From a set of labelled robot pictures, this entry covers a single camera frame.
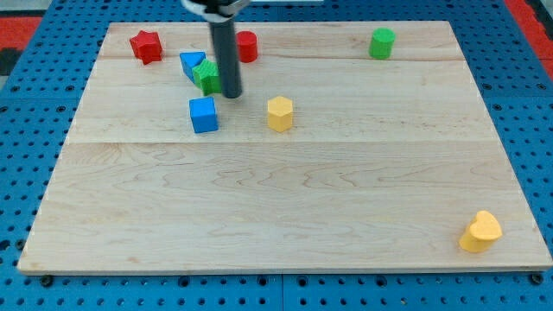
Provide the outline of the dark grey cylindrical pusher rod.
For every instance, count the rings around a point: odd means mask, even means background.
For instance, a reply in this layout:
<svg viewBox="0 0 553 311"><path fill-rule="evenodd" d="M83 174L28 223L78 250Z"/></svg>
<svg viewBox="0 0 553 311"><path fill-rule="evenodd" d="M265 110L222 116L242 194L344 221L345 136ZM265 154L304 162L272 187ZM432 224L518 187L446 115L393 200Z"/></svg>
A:
<svg viewBox="0 0 553 311"><path fill-rule="evenodd" d="M234 19L210 22L213 51L219 71L220 90L225 98L243 93Z"/></svg>

